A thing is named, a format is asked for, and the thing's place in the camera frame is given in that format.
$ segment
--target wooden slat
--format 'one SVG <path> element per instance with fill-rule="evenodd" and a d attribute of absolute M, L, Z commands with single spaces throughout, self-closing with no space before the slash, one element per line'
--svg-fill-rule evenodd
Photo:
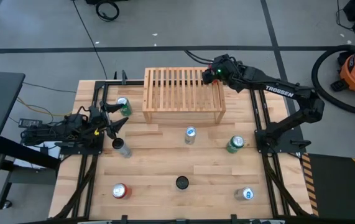
<path fill-rule="evenodd" d="M 152 111 L 152 91 L 154 89 L 154 70 L 150 70 L 150 79 L 149 79 L 149 97 L 148 97 L 148 109 Z"/>
<path fill-rule="evenodd" d="M 190 71 L 189 70 L 184 70 L 184 73 L 186 73 L 187 75 L 187 95 L 188 95 L 188 99 L 187 99 L 187 105 L 188 105 L 188 110 L 192 110 L 192 106 L 191 106 L 191 101 L 192 101 L 192 91 L 191 91 L 191 75 L 190 75 Z"/>
<path fill-rule="evenodd" d="M 198 69 L 195 69 L 195 73 L 197 75 L 196 79 L 198 80 L 198 108 L 200 111 L 203 111 L 203 102 L 205 101 L 205 95 L 203 93 L 202 85 L 201 85 L 201 73 Z"/>
<path fill-rule="evenodd" d="M 155 111 L 158 111 L 159 108 L 159 73 L 160 70 L 156 69 L 155 70 L 155 106 L 154 109 Z"/>
<path fill-rule="evenodd" d="M 178 70 L 175 70 L 176 72 L 176 81 L 177 81 L 177 110 L 180 110 L 180 72 Z"/>
<path fill-rule="evenodd" d="M 171 110 L 174 110 L 175 108 L 175 72 L 174 70 L 171 70 L 170 71 L 171 74 L 170 74 L 170 82 L 172 83 L 172 92 L 170 94 L 170 97 L 172 98 L 172 100 L 170 101 L 171 102 L 171 105 L 170 105 L 170 109 Z"/>
<path fill-rule="evenodd" d="M 223 84 L 221 82 L 218 83 L 218 90 L 219 90 L 219 102 L 220 102 L 221 111 L 226 111 L 226 100 L 224 97 Z"/>
<path fill-rule="evenodd" d="M 206 87 L 208 89 L 207 96 L 209 96 L 209 108 L 208 108 L 208 110 L 212 110 L 212 109 L 214 109 L 213 84 L 208 84 L 208 85 L 206 85 Z"/>
<path fill-rule="evenodd" d="M 196 104 L 196 70 L 192 70 L 192 87 L 193 87 L 193 107 L 194 110 L 199 111 L 199 106 Z"/>
<path fill-rule="evenodd" d="M 165 88 L 165 85 L 164 85 L 164 76 L 165 76 L 165 70 L 161 70 L 160 71 L 160 93 L 159 93 L 159 97 L 160 97 L 160 100 L 159 100 L 159 108 L 160 108 L 160 111 L 163 111 L 164 110 L 164 88 Z"/>
<path fill-rule="evenodd" d="M 219 95 L 218 95 L 219 87 L 214 83 L 212 83 L 212 92 L 213 92 L 214 109 L 218 109 L 220 107 Z"/>
<path fill-rule="evenodd" d="M 166 71 L 165 71 L 165 75 L 166 75 L 166 97 L 165 97 L 165 108 L 166 108 L 166 110 L 168 110 L 169 109 L 169 103 L 170 103 L 170 100 L 171 99 L 169 99 L 169 95 L 170 95 L 170 93 L 169 93 L 169 86 L 170 86 L 170 84 L 169 84 L 169 68 L 166 68 Z"/>
<path fill-rule="evenodd" d="M 206 85 L 203 84 L 203 79 L 202 79 L 202 70 L 198 70 L 199 76 L 200 76 L 200 82 L 201 82 L 201 95 L 203 96 L 202 98 L 202 110 L 206 111 L 208 107 L 208 93 L 207 93 L 207 88 Z"/>
<path fill-rule="evenodd" d="M 183 103 L 183 111 L 185 111 L 185 72 L 182 70 L 182 92 L 183 92 L 183 97 L 182 97 L 182 103 Z"/>
<path fill-rule="evenodd" d="M 148 108 L 148 88 L 149 88 L 149 73 L 151 70 L 148 68 L 145 69 L 145 76 L 144 76 L 144 94 L 142 96 L 142 110 L 146 111 Z"/>

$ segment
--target vacuum hose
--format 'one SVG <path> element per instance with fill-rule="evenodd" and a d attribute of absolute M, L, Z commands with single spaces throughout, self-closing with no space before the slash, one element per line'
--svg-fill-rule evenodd
<path fill-rule="evenodd" d="M 333 105 L 337 106 L 338 108 L 341 108 L 345 111 L 351 112 L 355 114 L 355 107 L 348 105 L 346 103 L 343 103 L 342 101 L 336 99 L 335 97 L 331 96 L 329 93 L 325 91 L 325 89 L 322 88 L 320 81 L 318 80 L 318 70 L 320 69 L 320 66 L 322 62 L 328 58 L 330 55 L 340 52 L 340 51 L 348 51 L 353 54 L 355 54 L 355 46 L 353 45 L 339 45 L 337 47 L 334 47 L 330 50 L 327 50 L 325 53 L 321 55 L 315 62 L 313 66 L 313 70 L 311 71 L 311 80 L 313 81 L 313 85 L 315 87 L 315 90 L 317 93 L 322 96 L 324 99 L 332 103 Z"/>
<path fill-rule="evenodd" d="M 100 6 L 102 4 L 110 4 L 112 7 L 114 7 L 116 9 L 116 14 L 115 16 L 113 17 L 109 17 L 107 16 L 107 14 L 105 14 L 104 12 L 102 12 L 100 10 Z M 99 3 L 97 3 L 96 5 L 96 13 L 97 13 L 97 16 L 102 19 L 103 21 L 106 21 L 106 22 L 111 22 L 111 21 L 114 21 L 116 18 L 118 18 L 119 16 L 119 7 L 112 1 L 112 0 L 102 0 L 100 1 Z"/>

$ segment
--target wooden crate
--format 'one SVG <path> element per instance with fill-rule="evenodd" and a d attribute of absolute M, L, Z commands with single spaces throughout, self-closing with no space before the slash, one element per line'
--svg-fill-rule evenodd
<path fill-rule="evenodd" d="M 214 113 L 219 123 L 226 112 L 223 84 L 204 85 L 206 68 L 146 68 L 142 110 L 147 123 L 152 113 Z"/>

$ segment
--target concrete floor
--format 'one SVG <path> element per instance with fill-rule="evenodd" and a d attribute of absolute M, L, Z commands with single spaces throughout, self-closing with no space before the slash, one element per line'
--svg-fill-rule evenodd
<path fill-rule="evenodd" d="M 264 3 L 275 36 L 269 35 Z M 346 3 L 347 0 L 341 0 L 341 7 Z M 199 66 L 182 51 L 153 48 L 155 44 L 199 45 L 204 47 L 194 53 L 202 57 L 213 58 L 227 52 L 268 75 L 282 75 L 291 82 L 312 86 L 311 68 L 323 52 L 281 51 L 279 58 L 279 52 L 274 52 L 276 44 L 279 47 L 355 44 L 355 35 L 335 23 L 335 0 L 130 0 L 117 4 L 121 10 L 119 18 L 107 23 L 97 17 L 93 6 L 76 0 L 93 41 L 103 48 L 99 56 L 108 77 L 122 69 L 129 78 L 142 78 L 145 67 Z M 344 15 L 341 22 L 349 24 Z M 88 50 L 90 47 L 71 1 L 0 0 L 0 53 L 4 53 L 0 54 L 0 71 L 25 73 L 25 81 L 29 83 L 76 90 L 79 80 L 104 78 L 96 54 Z M 51 53 L 47 48 L 63 50 Z M 337 68 L 334 58 L 323 64 L 320 80 L 325 86 L 334 80 Z M 69 112 L 75 98 L 71 93 L 27 85 L 23 86 L 20 97 L 53 113 Z M 339 93 L 338 97 L 355 105 L 354 93 Z M 27 110 L 19 103 L 14 105 L 10 116 L 50 121 L 45 114 Z M 19 141 L 21 131 L 9 120 L 2 135 Z M 323 120 L 303 124 L 302 131 L 304 138 L 313 143 L 307 147 L 310 153 L 355 157 L 355 114 L 326 103 Z M 1 172 L 0 190 L 5 178 L 6 173 Z M 52 194 L 53 186 L 49 185 L 13 185 L 9 200 L 14 206 L 0 210 L 0 223 L 46 219 Z"/>

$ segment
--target red can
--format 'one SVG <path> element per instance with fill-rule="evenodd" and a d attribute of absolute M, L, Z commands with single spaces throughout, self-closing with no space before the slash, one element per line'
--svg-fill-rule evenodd
<path fill-rule="evenodd" d="M 113 188 L 113 196 L 117 199 L 127 199 L 132 194 L 132 190 L 122 183 L 118 183 Z"/>

